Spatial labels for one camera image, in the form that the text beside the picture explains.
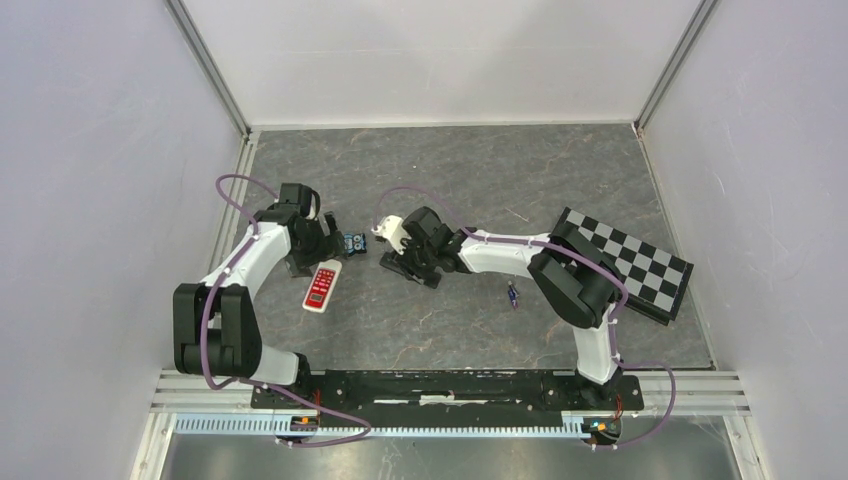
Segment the black remote control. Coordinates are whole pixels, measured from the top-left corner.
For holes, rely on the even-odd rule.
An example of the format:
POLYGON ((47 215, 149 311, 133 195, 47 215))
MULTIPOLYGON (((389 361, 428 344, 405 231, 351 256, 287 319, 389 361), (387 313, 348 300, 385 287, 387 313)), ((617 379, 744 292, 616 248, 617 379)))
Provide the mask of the black remote control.
POLYGON ((401 275, 406 280, 424 285, 430 289, 436 289, 441 281, 441 274, 433 268, 417 265, 408 259, 404 259, 397 252, 384 253, 379 261, 379 265, 401 275))

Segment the red white remote control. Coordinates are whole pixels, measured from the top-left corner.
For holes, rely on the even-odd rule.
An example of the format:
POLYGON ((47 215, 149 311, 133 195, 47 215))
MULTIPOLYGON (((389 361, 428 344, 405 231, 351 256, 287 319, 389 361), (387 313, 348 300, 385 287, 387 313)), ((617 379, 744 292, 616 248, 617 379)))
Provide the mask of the red white remote control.
POLYGON ((302 307, 310 312, 324 313, 338 283, 343 265, 339 260, 326 260, 316 267, 302 307))

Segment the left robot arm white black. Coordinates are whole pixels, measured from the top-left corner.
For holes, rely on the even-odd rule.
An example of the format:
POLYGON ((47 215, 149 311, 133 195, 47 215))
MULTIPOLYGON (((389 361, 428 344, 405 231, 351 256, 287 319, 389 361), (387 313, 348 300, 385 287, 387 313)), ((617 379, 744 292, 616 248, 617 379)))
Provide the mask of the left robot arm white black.
POLYGON ((281 400, 302 407, 314 394, 307 360, 263 341, 253 301, 279 264, 294 278, 310 279, 319 269, 338 265, 346 252, 344 236, 334 215, 321 211, 320 195, 299 183, 282 184, 275 201, 248 222, 222 264, 202 280, 176 288, 175 367, 210 379, 276 384, 281 400))

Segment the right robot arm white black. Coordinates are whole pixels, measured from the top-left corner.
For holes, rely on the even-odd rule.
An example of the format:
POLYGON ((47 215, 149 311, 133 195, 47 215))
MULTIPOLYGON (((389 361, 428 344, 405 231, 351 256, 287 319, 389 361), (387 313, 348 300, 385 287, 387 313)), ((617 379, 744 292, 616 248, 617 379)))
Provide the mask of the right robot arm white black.
POLYGON ((573 330, 580 400, 602 408, 617 396, 622 368, 610 323, 629 293, 614 262, 576 227, 560 224, 530 236, 453 230, 433 209, 421 207, 405 218, 384 217, 373 233, 391 248, 381 259, 383 267, 429 288, 455 272, 532 280, 573 330))

